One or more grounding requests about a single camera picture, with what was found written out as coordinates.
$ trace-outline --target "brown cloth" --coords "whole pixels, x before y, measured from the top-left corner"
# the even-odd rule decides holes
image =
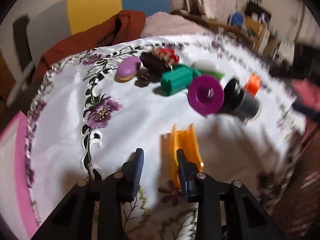
[[[112,46],[140,38],[146,22],[144,12],[122,10],[107,21],[85,32],[74,34],[42,54],[32,82],[42,78],[53,63],[95,47]]]
[[[288,188],[272,214],[288,240],[316,239],[303,237],[320,223],[320,131],[310,120],[302,149]]]

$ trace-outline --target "yellow panel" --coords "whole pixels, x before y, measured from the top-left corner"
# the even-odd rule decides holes
[[[121,10],[121,0],[67,0],[71,33],[86,31],[105,22]]]
[[[188,162],[195,163],[200,172],[203,171],[204,163],[199,152],[197,136],[193,124],[189,125],[188,130],[176,130],[176,125],[173,126],[172,132],[169,134],[169,154],[170,154],[170,169],[171,179],[177,188],[180,188],[178,176],[179,162],[177,150],[182,149]]]

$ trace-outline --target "embroidered leaf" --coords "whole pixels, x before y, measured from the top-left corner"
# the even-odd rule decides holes
[[[125,46],[124,48],[122,48],[116,52],[118,53],[118,55],[122,55],[122,54],[130,52],[131,50],[133,50],[133,48],[131,46]]]
[[[106,68],[106,69],[102,70],[102,72],[105,73],[105,74],[108,74],[109,70],[110,70],[109,68]]]
[[[141,186],[139,186],[138,193],[139,199],[141,201],[139,209],[143,211],[143,216],[146,216],[150,211],[150,208],[147,207],[148,197],[146,197],[146,195],[144,194],[144,190]]]
[[[84,145],[84,148],[86,148],[86,149],[88,146],[88,138],[89,138],[89,134],[87,134],[83,139],[83,145]]]
[[[100,135],[98,135],[97,133],[94,133],[93,136],[95,139],[100,139]]]
[[[104,58],[99,59],[94,65],[95,66],[100,66],[100,65],[105,65],[106,64],[106,60]]]
[[[99,81],[101,81],[101,80],[104,78],[104,76],[103,76],[101,73],[99,73],[99,75],[97,76],[97,78],[98,78]]]
[[[92,108],[93,108],[93,106],[90,106],[88,109],[86,109],[86,110],[83,112],[83,118],[85,117],[85,115],[87,114],[87,112],[89,112]]]
[[[93,103],[92,100],[91,100],[91,97],[88,97],[88,98],[87,98],[87,100],[86,100],[85,103],[84,103],[84,106],[86,106],[87,104],[94,105],[94,103]]]
[[[94,174],[94,181],[102,181],[102,177],[100,173],[96,169],[93,169],[92,171]]]
[[[133,50],[133,51],[130,51],[129,54],[130,54],[130,55],[133,55],[133,54],[135,54],[135,53],[137,53],[137,52],[138,52],[137,50]]]
[[[90,164],[90,155],[87,152],[87,154],[85,155],[84,160],[83,160],[83,165],[87,170],[89,170],[89,164]]]
[[[138,194],[139,194],[139,200],[140,200],[140,206],[139,206],[139,209],[143,211],[143,214],[142,214],[142,220],[140,220],[138,222],[138,225],[134,226],[133,228],[131,228],[130,230],[126,231],[126,234],[127,236],[129,234],[131,234],[132,232],[140,229],[140,228],[144,228],[146,226],[146,222],[150,219],[150,215],[148,214],[149,211],[150,211],[150,208],[147,207],[147,203],[148,203],[148,197],[145,196],[145,193],[144,193],[144,190],[141,186],[139,186],[139,189],[138,189]],[[133,205],[133,207],[131,208],[131,210],[133,211],[134,208],[136,208],[136,202],[135,204]],[[126,214],[124,213],[124,216],[126,217],[126,219],[129,219],[130,217],[130,214],[128,216],[126,216]]]
[[[82,126],[82,134],[84,134],[88,129],[89,129],[89,126],[87,126],[87,124]]]
[[[195,240],[196,238],[197,214],[198,214],[198,209],[195,208],[194,211],[192,212],[191,221],[190,221],[191,228],[189,229],[189,235],[188,235],[189,240]]]
[[[92,68],[90,68],[88,70],[87,74],[83,78],[83,81],[87,80],[88,78],[90,78],[92,76],[96,76],[99,72],[101,72],[103,70],[104,67],[105,67],[105,64],[99,65],[99,66],[96,66],[96,65],[93,66]]]
[[[94,98],[94,103],[98,104],[100,103],[100,95],[98,95],[97,97],[93,97]]]
[[[92,78],[90,78],[88,83],[90,84],[90,83],[94,82],[95,80],[96,80],[96,77],[92,77]]]
[[[177,224],[180,219],[182,219],[183,217],[185,217],[186,215],[189,214],[189,216],[187,216],[187,217],[183,220],[183,222],[180,223],[180,228],[179,228],[178,232],[177,232],[176,234],[174,234],[174,238],[177,239],[177,236],[179,236],[180,230],[181,230],[183,227],[185,227],[185,226],[184,226],[184,223],[186,222],[186,220],[187,220],[188,218],[192,217],[192,212],[193,212],[193,211],[194,211],[194,209],[187,209],[187,210],[185,210],[185,211],[181,211],[181,212],[179,212],[179,214],[177,215],[177,217],[176,217],[175,219],[174,219],[174,218],[169,218],[169,220],[168,220],[167,222],[164,221],[164,222],[162,223],[162,228],[161,228],[161,230],[158,231],[160,239],[161,239],[161,240],[164,239],[164,234],[166,233],[166,228],[167,228],[167,227],[171,227],[171,225],[172,225],[173,223]]]

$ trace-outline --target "embroidered flower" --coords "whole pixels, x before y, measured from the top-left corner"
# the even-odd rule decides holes
[[[36,108],[32,110],[29,114],[29,118],[31,122],[35,122],[38,120],[41,111],[45,108],[46,105],[47,105],[47,102],[44,102],[42,100],[38,101]]]
[[[27,186],[29,188],[32,188],[35,172],[31,168],[31,160],[27,156],[25,156],[25,170],[26,170],[26,176],[27,176]]]
[[[172,199],[172,206],[176,206],[179,203],[179,197],[183,197],[182,191],[180,191],[173,183],[173,181],[170,179],[166,183],[164,187],[159,187],[158,191],[161,193],[166,194],[162,199],[161,203],[168,203]]]
[[[87,66],[96,63],[99,59],[102,58],[101,54],[94,54],[89,57],[84,58],[82,64]]]
[[[122,105],[112,97],[102,99],[88,115],[87,125],[92,129],[105,128],[113,111],[119,111]]]

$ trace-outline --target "chair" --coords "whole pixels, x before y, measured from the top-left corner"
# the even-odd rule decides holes
[[[146,17],[169,13],[168,0],[63,0],[39,14],[27,27],[33,64],[57,42],[101,24],[124,10],[142,11]]]

